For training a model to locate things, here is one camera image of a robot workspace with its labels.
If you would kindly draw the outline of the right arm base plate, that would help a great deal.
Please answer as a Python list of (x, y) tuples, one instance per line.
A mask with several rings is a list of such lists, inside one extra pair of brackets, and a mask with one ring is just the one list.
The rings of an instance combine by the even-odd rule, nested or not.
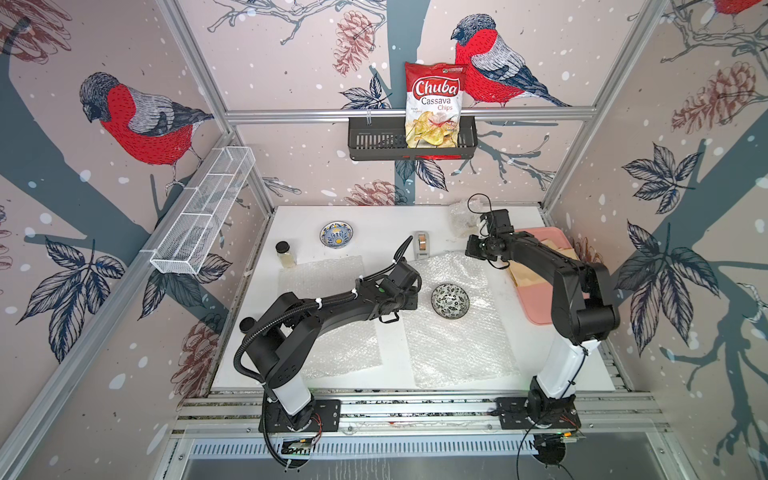
[(554, 400), (498, 397), (492, 414), (499, 418), (503, 430), (577, 430), (581, 428), (581, 421), (575, 400), (575, 395)]

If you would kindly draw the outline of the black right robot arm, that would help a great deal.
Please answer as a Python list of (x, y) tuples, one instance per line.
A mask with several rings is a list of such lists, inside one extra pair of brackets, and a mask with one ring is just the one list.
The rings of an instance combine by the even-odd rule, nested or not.
[(620, 323), (609, 298), (610, 274), (602, 264), (567, 257), (527, 232), (468, 237), (465, 254), (488, 262), (519, 263), (552, 286), (551, 323), (560, 338), (531, 380), (527, 415), (550, 423), (573, 408), (575, 386), (587, 358)]

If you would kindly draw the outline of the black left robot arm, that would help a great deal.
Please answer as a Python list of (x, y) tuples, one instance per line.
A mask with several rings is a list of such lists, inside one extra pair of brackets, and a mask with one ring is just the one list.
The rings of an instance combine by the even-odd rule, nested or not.
[(356, 322), (397, 322), (400, 311), (418, 307), (421, 287), (417, 271), (395, 268), (375, 279), (359, 278), (352, 290), (333, 296), (300, 299), (284, 293), (259, 319), (241, 321), (244, 338), (233, 367), (261, 385), (288, 429), (300, 431), (315, 417), (315, 399), (301, 370), (317, 339)]

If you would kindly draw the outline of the pink floral leaf bowl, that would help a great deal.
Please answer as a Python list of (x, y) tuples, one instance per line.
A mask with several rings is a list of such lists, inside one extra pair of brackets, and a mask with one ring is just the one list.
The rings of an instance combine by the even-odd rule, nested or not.
[(470, 308), (467, 292), (459, 285), (444, 283), (435, 287), (430, 297), (434, 312), (448, 320), (464, 317)]

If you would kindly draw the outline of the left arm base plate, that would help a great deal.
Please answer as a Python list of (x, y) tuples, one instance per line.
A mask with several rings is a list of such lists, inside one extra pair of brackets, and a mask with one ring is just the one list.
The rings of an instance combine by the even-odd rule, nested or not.
[(341, 401), (313, 399), (294, 415), (288, 414), (282, 405), (267, 398), (262, 405), (260, 433), (317, 433), (337, 432), (341, 414)]

